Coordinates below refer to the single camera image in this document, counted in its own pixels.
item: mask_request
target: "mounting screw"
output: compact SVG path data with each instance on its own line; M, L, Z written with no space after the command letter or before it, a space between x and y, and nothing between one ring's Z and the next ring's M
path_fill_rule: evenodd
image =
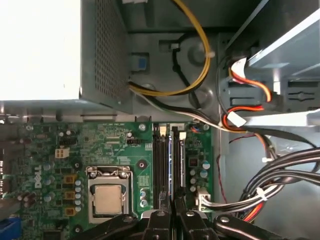
M210 128L210 127L209 127L209 125L208 125L208 124L203 125L203 130L204 130L204 131L208 131L208 130L209 130L209 128Z
M186 215L187 215L188 217L192 217L192 216L195 215L195 213L194 213L193 211L187 211L187 212L186 212Z
M132 222L133 219L134 219L134 218L133 218L132 216L126 216L126 217L123 219L123 221L124 221L125 223L130 223L130 222Z
M166 215L166 213L164 211L158 211L156 215L159 217L163 217L164 215Z
M97 174L96 174L95 172L91 172L91 173L90 173L90 177L91 177L91 178L95 178L96 176L97 176Z
M139 130L140 130L140 131L145 131L146 128L147 128L147 126L146 126L145 124L143 124L143 123L141 123L141 124L139 125Z
M227 218L226 216L223 216L220 218L220 221L223 223L228 223L229 222L229 218Z
M34 129L34 127L33 127L33 126L30 126L30 125L27 125L27 126L25 127L25 129L26 129L27 131L32 131L32 130Z

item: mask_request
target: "white connector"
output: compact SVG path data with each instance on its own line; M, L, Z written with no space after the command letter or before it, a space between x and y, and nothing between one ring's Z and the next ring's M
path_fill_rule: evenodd
M205 188L199 188L196 193L195 198L195 205L198 206L198 211L200 212L212 212L210 209L208 209L205 205L202 204L202 199L208 199L211 200L211 195L208 193L208 191Z
M56 159L66 159L69 157L70 154L70 148L58 148L55 150L55 158Z

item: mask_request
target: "black wire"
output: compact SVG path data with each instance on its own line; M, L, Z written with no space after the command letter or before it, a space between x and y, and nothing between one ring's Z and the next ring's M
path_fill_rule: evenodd
M270 169L273 169L274 166L278 166L282 163L286 163L286 162L293 162L295 161L295 159L301 159L301 158L307 158L310 156L316 156L320 154L320 147L317 148L311 148L311 149L307 149L307 150L301 150L301 151L296 151L293 153L289 153L285 156L281 156L279 158L277 158L276 160L269 162L269 164L265 165L246 185L246 187L244 188L243 194L240 198L240 201L242 201L243 199L245 199L245 195L246 193L249 191L249 189L251 189L252 184L261 177L262 174L264 174L266 171L269 171Z
M156 99L153 96L145 95L144 97L147 98L149 101L153 102L154 104L156 104L157 106L159 106L160 108L167 109L170 111L175 111L175 112L186 112L186 113L194 114L194 115L202 117L203 119L205 119L208 122L213 123L215 125L217 125L219 123L217 120L211 119L208 115L206 115L205 113L203 113L197 109L181 107L181 106L170 106L170 105L167 105L167 104L159 101L158 99Z
M218 63L217 67L216 67L216 72L215 72L215 82L214 82L214 90L215 90L215 95L216 95L216 99L218 100L218 103L222 109L222 111L224 112L224 114L228 115L228 110L226 108L226 106L224 105L224 102L221 98L220 95L220 91L219 91L219 70L222 66L222 64L224 63L224 61L227 59L227 57L223 57L220 62Z
M178 63L178 59L177 59L177 52L179 52L180 49L177 48L177 49L173 49L172 50L172 63L173 63L173 66L172 66L172 70L178 74L179 78L181 79L181 81L183 82L183 84L186 86L186 87L189 87L190 86L190 83L188 82L186 76L184 75L184 73L182 72L181 70L181 66L179 65ZM191 98L193 99L193 102L195 104L195 108L196 109L201 109L201 104L199 102L199 99L196 95L196 93L193 91L190 93L191 95Z

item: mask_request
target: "white cable tie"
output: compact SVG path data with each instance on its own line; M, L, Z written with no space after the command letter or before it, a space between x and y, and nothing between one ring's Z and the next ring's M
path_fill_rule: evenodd
M207 58L211 58L212 59L212 58L214 58L216 56L216 52L215 51L210 51L210 52L206 53L205 56Z
M263 158L262 158L262 162L263 162L263 163L268 163L268 162L272 162L272 161L273 161L272 158L268 158L268 157L263 157Z
M265 191L261 187L256 188L256 194L262 198L263 201L268 201L268 198L265 195Z
M231 71L237 74L241 78L246 78L245 75L245 65L247 62L247 58L241 58L240 60L236 61L234 64L231 66Z
M244 118L242 118L241 116L239 116L238 114L236 114L234 111L231 111L228 116L227 119L232 122L234 125L236 125L238 128L240 128L241 126L246 124L246 120Z

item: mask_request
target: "cable tie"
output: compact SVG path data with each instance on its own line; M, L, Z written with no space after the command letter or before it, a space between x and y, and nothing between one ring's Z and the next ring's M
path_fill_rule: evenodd
M263 158L262 158L262 162L263 162L263 163L268 163L268 162L272 162L272 161L273 161L272 158L268 158L268 157L263 157Z
M268 201L268 198L265 195L265 191L261 187L256 188L256 194L262 198L263 201Z
M232 122L234 125L236 125L238 128L246 124L246 120L236 114L234 111L229 112L227 119Z
M215 51L210 51L210 52L206 53L205 56L207 58L211 58L212 59L212 58L214 58L216 56L216 52Z

